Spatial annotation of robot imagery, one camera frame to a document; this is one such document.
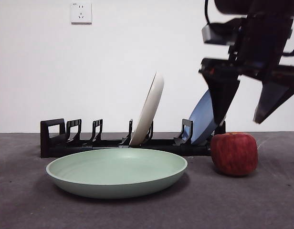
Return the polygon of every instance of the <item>green plate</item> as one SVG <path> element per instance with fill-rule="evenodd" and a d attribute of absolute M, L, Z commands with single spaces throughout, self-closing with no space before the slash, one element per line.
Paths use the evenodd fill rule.
<path fill-rule="evenodd" d="M 187 161 L 172 153 L 135 148 L 86 151 L 52 161 L 47 173 L 70 193 L 90 198 L 131 198 L 174 184 Z"/>

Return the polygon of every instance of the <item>red apple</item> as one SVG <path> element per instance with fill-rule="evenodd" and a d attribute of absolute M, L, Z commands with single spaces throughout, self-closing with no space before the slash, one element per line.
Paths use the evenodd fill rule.
<path fill-rule="evenodd" d="M 212 160 L 224 174 L 244 176 L 257 167 L 257 144 L 243 132 L 215 135 L 210 142 Z"/>

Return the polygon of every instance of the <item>gray carpet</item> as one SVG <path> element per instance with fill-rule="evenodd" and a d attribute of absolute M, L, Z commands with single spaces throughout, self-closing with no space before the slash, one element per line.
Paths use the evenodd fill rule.
<path fill-rule="evenodd" d="M 252 134 L 259 164 L 251 175 L 227 177 L 210 157 L 185 157 L 175 185 L 123 200 L 60 190 L 38 134 L 0 134 L 0 229 L 294 229 L 294 132 Z"/>

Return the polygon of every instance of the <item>power outlet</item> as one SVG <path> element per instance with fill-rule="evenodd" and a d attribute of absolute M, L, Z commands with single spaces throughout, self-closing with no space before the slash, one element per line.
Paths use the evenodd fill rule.
<path fill-rule="evenodd" d="M 71 4 L 72 24 L 92 24 L 92 4 L 74 2 Z"/>

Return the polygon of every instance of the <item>black dish rack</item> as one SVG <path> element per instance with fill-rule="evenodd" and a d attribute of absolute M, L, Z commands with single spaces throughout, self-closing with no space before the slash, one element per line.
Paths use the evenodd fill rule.
<path fill-rule="evenodd" d="M 66 123 L 63 118 L 46 120 L 40 122 L 40 139 L 41 139 L 41 157 L 62 157 L 78 152 L 109 149 L 109 148 L 144 148 L 156 149 L 171 152 L 180 156 L 210 156 L 210 140 L 213 135 L 210 135 L 207 140 L 200 145 L 192 145 L 191 137 L 193 134 L 193 122 L 191 120 L 182 120 L 182 131 L 178 137 L 173 139 L 153 139 L 153 122 L 145 137 L 143 143 L 139 146 L 129 146 L 132 134 L 132 119 L 129 121 L 129 131 L 126 137 L 117 140 L 102 139 L 103 120 L 93 121 L 92 135 L 90 139 L 80 139 L 81 119 L 68 121 Z M 50 137 L 49 127 L 59 125 L 59 134 Z M 78 131 L 74 137 L 71 136 L 71 128 L 78 126 Z M 182 139 L 185 127 L 189 128 L 189 136 L 187 139 Z M 225 133 L 225 122 L 218 126 L 214 134 Z"/>

